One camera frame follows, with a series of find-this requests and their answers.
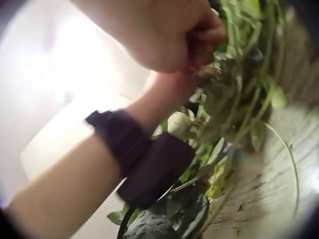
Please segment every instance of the wrist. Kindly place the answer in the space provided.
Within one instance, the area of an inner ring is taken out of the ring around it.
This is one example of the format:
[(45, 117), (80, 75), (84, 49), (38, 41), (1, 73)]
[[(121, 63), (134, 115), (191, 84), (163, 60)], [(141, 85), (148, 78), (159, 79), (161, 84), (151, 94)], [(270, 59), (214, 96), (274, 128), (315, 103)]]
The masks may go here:
[(141, 125), (143, 131), (151, 136), (156, 127), (178, 106), (179, 103), (174, 102), (171, 97), (159, 94), (152, 87), (125, 110)]

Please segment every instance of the leafy vegetable bunch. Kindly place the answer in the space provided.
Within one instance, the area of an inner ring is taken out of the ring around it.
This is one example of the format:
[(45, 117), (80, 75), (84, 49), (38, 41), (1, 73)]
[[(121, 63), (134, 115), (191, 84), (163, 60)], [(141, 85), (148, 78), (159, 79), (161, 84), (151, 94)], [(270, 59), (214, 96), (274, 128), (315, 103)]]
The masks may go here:
[[(198, 238), (234, 187), (234, 153), (260, 151), (266, 127), (274, 131), (265, 123), (271, 110), (287, 104), (277, 84), (285, 50), (285, 20), (278, 0), (209, 2), (227, 29), (227, 40), (209, 65), (219, 74), (190, 98), (198, 110), (183, 106), (161, 124), (163, 131), (187, 141), (195, 158), (167, 195), (148, 210), (134, 211), (125, 239)], [(281, 140), (296, 172), (291, 151)], [(298, 188), (296, 177), (296, 208)], [(122, 212), (108, 218), (119, 225), (127, 209), (124, 205)]]

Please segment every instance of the vegetable stem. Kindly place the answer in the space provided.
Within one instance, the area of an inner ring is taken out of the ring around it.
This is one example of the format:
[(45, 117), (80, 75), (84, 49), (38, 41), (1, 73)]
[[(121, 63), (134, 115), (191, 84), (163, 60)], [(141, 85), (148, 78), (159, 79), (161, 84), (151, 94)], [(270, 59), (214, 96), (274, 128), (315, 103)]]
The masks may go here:
[(274, 128), (272, 128), (270, 125), (268, 125), (265, 122), (263, 122), (263, 123), (268, 129), (270, 129), (280, 139), (280, 141), (283, 143), (286, 150), (288, 151), (288, 155), (290, 157), (292, 168), (293, 168), (293, 173), (295, 176), (295, 206), (293, 209), (293, 217), (295, 218), (297, 215), (298, 207), (299, 207), (299, 178), (298, 178), (296, 162), (293, 158), (293, 154), (291, 152), (290, 147), (288, 146), (287, 142), (283, 139), (283, 137), (281, 137), (280, 134)]

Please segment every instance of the sleeve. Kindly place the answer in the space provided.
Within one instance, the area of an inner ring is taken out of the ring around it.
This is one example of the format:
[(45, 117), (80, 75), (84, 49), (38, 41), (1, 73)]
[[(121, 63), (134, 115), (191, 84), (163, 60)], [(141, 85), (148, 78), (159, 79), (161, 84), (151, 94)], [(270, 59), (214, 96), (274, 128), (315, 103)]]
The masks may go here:
[(23, 239), (0, 208), (0, 238)]

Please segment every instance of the forearm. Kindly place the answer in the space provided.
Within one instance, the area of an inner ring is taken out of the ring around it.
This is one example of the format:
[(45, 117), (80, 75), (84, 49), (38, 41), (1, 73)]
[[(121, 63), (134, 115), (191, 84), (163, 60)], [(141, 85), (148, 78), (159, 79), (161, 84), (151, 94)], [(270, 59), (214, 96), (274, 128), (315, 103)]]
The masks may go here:
[(30, 238), (69, 238), (120, 182), (120, 166), (95, 135), (18, 192), (5, 212)]

